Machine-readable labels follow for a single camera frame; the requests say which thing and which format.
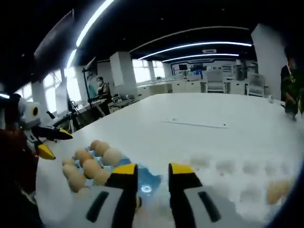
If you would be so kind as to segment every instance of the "black ceiling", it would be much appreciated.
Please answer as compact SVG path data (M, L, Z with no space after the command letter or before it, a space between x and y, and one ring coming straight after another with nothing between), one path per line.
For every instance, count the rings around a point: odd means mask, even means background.
M5 24L3 33L5 47L1 62L1 81L10 91L28 81L41 79L45 72L63 67L67 56L75 48L81 29L104 0L34 0L12 5L10 18L2 14ZM74 10L72 26L66 29L65 39L52 50L55 54L44 60L39 71L39 61L34 61L33 53L47 33L69 11ZM251 32L257 23L265 23L291 38L291 29L297 26L300 13L295 13L288 4L264 6L258 2L202 0L115 0L91 27L79 47L74 65L84 65L94 56L98 60L108 59L116 51L131 51L132 57L142 57L162 49L185 43L204 41L234 41L252 43ZM179 33L141 48L151 40L182 30L210 26L234 26L248 28L209 28ZM183 55L201 54L202 49L216 48L219 52L242 54L244 58L255 58L254 47L205 46L180 49L162 53L150 59L165 60Z

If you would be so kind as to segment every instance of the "white pillar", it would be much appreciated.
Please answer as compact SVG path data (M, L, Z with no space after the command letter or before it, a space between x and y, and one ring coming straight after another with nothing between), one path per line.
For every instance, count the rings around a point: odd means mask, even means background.
M113 81L117 92L137 95L135 73L129 52L116 52L110 57Z
M173 78L171 64L163 63L162 65L163 65L163 70L165 71L165 78L166 79Z
M154 73L154 67L153 67L153 62L152 61L148 61L148 67L149 67L149 71L150 71L150 77L151 77L151 81L155 81L155 73Z
M256 49L258 72L265 77L273 98L280 100L281 69L287 65L285 45L277 31L262 24L257 25L251 37Z

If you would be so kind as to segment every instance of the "window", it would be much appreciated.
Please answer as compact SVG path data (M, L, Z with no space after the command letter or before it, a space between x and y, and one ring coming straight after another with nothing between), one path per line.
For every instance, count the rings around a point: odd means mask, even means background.
M133 63L136 83L151 80L148 62L146 60L133 59L132 63Z
M23 86L21 89L17 90L15 93L19 94L26 101L30 101L30 102L33 101L33 92L32 92L31 83L28 83L27 85Z
M74 102L81 101L75 67L65 69L65 76L68 96Z
M160 61L153 61L153 69L155 78L162 77L165 78L165 71L163 69L163 64Z
M43 87L45 90L47 109L54 113L56 111L56 95L55 89L61 82L60 71L49 73L43 80Z
M66 86L69 98L74 102L81 101L78 81L76 77L75 67L65 69ZM60 70L52 72L43 80L45 89L47 108L51 113L56 111L56 93L55 90L61 83Z

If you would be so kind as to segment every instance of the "monitor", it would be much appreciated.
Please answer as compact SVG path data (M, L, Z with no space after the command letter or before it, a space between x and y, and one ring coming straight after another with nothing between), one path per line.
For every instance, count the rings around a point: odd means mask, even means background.
M186 64L180 64L179 68L180 68L180 70L188 70L188 67Z

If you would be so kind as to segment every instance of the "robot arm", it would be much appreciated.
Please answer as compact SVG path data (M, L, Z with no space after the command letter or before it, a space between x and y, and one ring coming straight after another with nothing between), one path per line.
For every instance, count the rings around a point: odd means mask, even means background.
M91 189L91 197L77 197L73 211L54 228L131 228L141 203L137 193L137 165L114 170L105 186ZM233 202L202 186L191 167L169 164L170 207L176 228L257 228L260 224L243 220Z
M55 129L52 126L43 126L40 120L40 104L36 102L27 102L20 96L11 96L12 98L4 101L6 109L6 123L15 126L20 125L27 138L27 146L33 154L41 158L55 159L52 151L44 145L39 137L54 139L72 139L73 136L63 129Z

